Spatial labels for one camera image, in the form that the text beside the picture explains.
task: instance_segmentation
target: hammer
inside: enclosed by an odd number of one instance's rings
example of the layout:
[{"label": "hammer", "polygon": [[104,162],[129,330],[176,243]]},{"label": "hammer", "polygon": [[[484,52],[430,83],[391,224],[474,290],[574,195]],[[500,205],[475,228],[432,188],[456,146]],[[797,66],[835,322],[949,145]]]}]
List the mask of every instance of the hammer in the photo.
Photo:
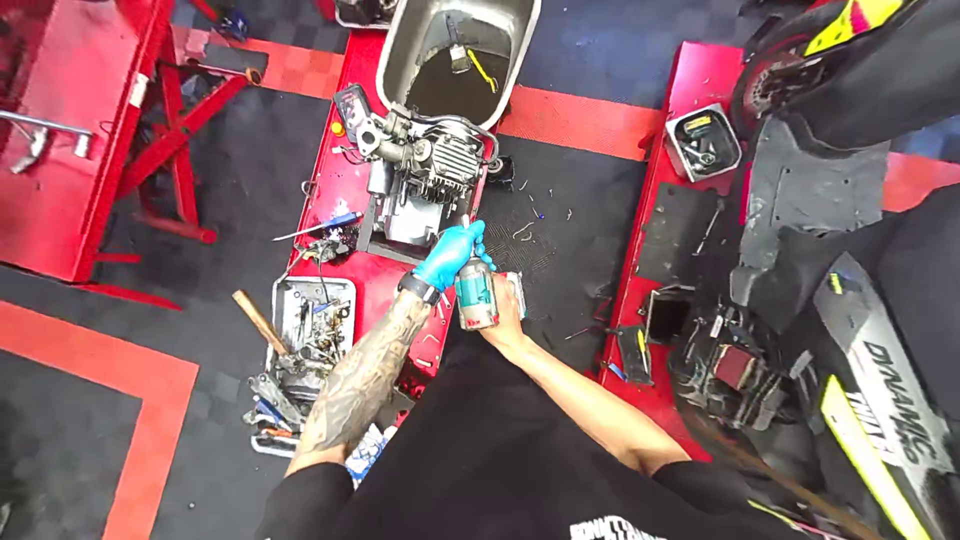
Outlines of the hammer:
[{"label": "hammer", "polygon": [[276,335],[274,325],[270,324],[263,314],[260,313],[260,310],[253,304],[253,300],[250,299],[246,291],[238,290],[234,292],[233,300],[243,309],[244,313],[247,313],[247,316],[250,317],[251,322],[253,322],[257,331],[260,332],[260,335],[267,340],[267,343],[274,348],[274,351],[276,351],[281,358],[290,355],[290,349],[287,349],[286,344],[283,343],[280,336]]}]

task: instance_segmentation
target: gloved hand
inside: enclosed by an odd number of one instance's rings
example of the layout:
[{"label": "gloved hand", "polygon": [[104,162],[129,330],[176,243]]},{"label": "gloved hand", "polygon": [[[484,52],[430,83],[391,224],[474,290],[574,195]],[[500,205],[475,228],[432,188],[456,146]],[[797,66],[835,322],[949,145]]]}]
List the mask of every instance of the gloved hand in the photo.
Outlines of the gloved hand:
[{"label": "gloved hand", "polygon": [[455,225],[440,235],[440,241],[420,266],[414,268],[414,275],[430,283],[438,290],[446,290],[453,285],[453,278],[467,264],[470,253],[476,248],[476,254],[496,270],[493,259],[487,255],[483,245],[483,231],[487,224],[476,220],[469,227]]}]

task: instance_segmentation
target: teal spray can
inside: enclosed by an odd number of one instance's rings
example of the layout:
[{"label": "teal spray can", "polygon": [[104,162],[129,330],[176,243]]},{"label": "teal spray can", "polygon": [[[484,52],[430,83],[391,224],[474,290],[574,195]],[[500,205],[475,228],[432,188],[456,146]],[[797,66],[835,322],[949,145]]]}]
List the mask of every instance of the teal spray can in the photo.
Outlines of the teal spray can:
[{"label": "teal spray can", "polygon": [[[470,218],[464,215],[464,227],[470,226]],[[474,251],[463,269],[453,281],[457,291],[457,308],[460,310],[460,328],[467,331],[494,327],[500,322],[496,310],[496,295],[493,294],[493,273],[490,266]]]}]

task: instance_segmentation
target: blue tool handle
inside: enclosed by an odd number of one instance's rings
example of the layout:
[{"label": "blue tool handle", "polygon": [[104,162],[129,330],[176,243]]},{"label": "blue tool handle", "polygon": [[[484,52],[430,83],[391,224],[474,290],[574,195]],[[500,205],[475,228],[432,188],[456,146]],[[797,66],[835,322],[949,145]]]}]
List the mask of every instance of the blue tool handle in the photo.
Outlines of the blue tool handle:
[{"label": "blue tool handle", "polygon": [[317,226],[317,229],[329,229],[331,227],[340,227],[341,225],[346,225],[352,221],[356,221],[363,216],[363,212],[350,212],[345,213],[344,215],[338,215],[337,217],[324,221]]}]

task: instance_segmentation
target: black watch strap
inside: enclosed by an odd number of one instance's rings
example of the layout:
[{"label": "black watch strap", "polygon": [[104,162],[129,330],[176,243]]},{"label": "black watch strap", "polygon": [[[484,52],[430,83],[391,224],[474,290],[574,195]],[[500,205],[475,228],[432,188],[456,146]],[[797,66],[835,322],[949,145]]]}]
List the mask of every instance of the black watch strap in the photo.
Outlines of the black watch strap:
[{"label": "black watch strap", "polygon": [[397,289],[408,290],[416,294],[430,306],[435,306],[440,301],[440,294],[442,292],[430,283],[415,276],[413,272],[407,272],[403,275]]}]

